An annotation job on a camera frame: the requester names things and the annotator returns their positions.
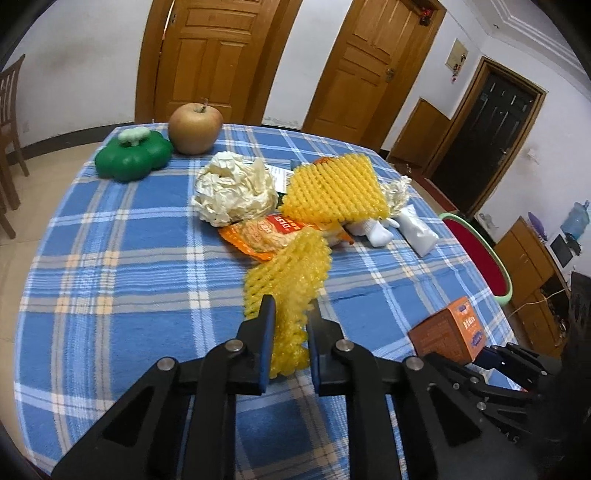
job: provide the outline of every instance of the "orange cardboard box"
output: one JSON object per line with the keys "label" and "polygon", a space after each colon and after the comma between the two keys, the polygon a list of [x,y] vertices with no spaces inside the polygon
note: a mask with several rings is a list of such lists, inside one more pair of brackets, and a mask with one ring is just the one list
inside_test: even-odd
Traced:
{"label": "orange cardboard box", "polygon": [[467,297],[423,320],[408,336],[417,355],[437,352],[461,365],[474,361],[486,341],[484,328]]}

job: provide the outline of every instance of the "ceiling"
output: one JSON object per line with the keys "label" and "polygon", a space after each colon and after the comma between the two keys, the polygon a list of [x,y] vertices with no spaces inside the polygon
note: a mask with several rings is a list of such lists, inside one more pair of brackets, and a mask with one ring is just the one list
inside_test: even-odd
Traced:
{"label": "ceiling", "polygon": [[551,19],[531,0],[464,0],[486,32],[520,50],[523,46],[578,90],[591,95],[591,81]]}

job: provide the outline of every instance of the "blue plaid tablecloth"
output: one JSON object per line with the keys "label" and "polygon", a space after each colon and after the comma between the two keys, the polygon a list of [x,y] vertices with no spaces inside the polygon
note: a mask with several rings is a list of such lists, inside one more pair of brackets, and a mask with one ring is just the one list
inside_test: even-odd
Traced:
{"label": "blue plaid tablecloth", "polygon": [[[166,124],[150,125],[165,136]],[[120,128],[105,140],[121,131]],[[290,160],[363,152],[381,181],[399,177],[373,151],[279,129],[225,125],[214,150],[290,168]],[[15,397],[30,458],[50,471],[158,358],[186,361],[234,337],[242,286],[256,262],[224,243],[190,206],[195,176],[212,155],[175,155],[129,184],[100,180],[85,164],[47,228],[20,307]],[[488,343],[514,341],[482,276],[455,237],[411,189],[421,219],[442,238],[417,258],[403,237],[387,248],[364,239],[333,251],[319,302],[325,318],[375,355],[413,354],[407,331],[468,296]],[[514,387],[504,376],[491,382]],[[238,479],[347,479],[343,398],[314,395],[309,371],[241,397]]]}

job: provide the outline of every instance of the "dark brown door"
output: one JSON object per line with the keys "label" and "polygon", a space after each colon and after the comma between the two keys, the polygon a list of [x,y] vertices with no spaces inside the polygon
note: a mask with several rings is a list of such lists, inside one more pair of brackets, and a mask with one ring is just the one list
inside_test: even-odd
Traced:
{"label": "dark brown door", "polygon": [[177,0],[158,68],[156,121],[208,99],[225,122],[242,123],[279,1]]}
{"label": "dark brown door", "polygon": [[431,181],[467,213],[513,148],[534,95],[491,73]]}

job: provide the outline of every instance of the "door frame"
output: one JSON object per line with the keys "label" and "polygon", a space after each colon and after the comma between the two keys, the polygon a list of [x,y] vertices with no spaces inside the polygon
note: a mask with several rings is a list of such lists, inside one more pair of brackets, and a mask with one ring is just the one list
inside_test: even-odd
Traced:
{"label": "door frame", "polygon": [[[400,67],[398,68],[394,78],[388,83],[386,91],[384,92],[383,101],[376,109],[373,117],[365,128],[362,135],[361,146],[370,148],[379,152],[382,148],[386,136],[390,132],[396,117],[400,113],[404,102],[420,72],[427,54],[431,50],[435,35],[439,31],[439,27],[443,22],[443,18],[447,13],[445,7],[439,0],[401,0],[409,9],[414,10],[417,14],[421,12],[421,7],[431,8],[433,14],[431,16],[431,23],[428,27],[416,29],[410,40],[405,53],[400,59]],[[301,131],[310,133],[310,128],[320,108],[320,102],[327,95],[330,88],[331,79],[324,73],[337,68],[340,58],[345,52],[347,37],[352,33],[355,27],[355,22],[361,14],[361,9],[366,0],[353,0],[347,16],[340,28],[339,35],[336,37],[335,44],[330,52],[330,56],[320,81],[316,86],[312,103],[306,114],[304,124]]]}
{"label": "door frame", "polygon": [[546,97],[546,90],[544,90],[539,85],[536,85],[534,82],[528,80],[525,77],[522,77],[518,73],[515,73],[513,70],[501,65],[500,63],[483,56],[480,59],[480,63],[478,64],[478,68],[476,69],[476,73],[472,77],[472,81],[460,102],[460,105],[456,109],[456,113],[453,115],[451,124],[447,133],[443,137],[441,143],[437,147],[434,155],[432,156],[429,163],[425,166],[424,176],[430,179],[439,164],[443,161],[445,155],[447,154],[449,148],[452,146],[453,141],[459,135],[462,127],[464,126],[464,122],[466,118],[472,111],[474,104],[478,100],[480,95],[480,91],[484,87],[486,79],[488,78],[489,74],[495,73],[500,77],[503,77],[506,80],[509,80],[511,83],[519,86],[519,88],[525,90],[526,92],[534,95],[534,101],[532,108],[530,109],[530,113],[523,123],[521,127],[521,131],[515,140],[513,148],[509,152],[508,155],[505,156],[503,162],[499,168],[497,168],[496,173],[493,177],[489,180],[488,184],[482,191],[482,193],[478,196],[475,200],[474,204],[470,207],[467,212],[463,212],[466,216],[471,217],[482,207],[484,202],[488,199],[491,195],[497,184],[501,181],[501,178],[505,175],[505,172],[513,161],[515,157],[523,147],[527,136],[529,135],[531,128],[534,126],[535,120],[538,118],[538,114],[540,113],[540,109],[542,108],[542,104],[544,103],[544,99]]}
{"label": "door frame", "polygon": [[[135,123],[149,124],[154,118],[158,64],[168,13],[175,0],[152,0],[139,53],[135,89]],[[280,0],[256,68],[246,103],[245,125],[260,125],[271,93],[279,60],[303,0]]]}

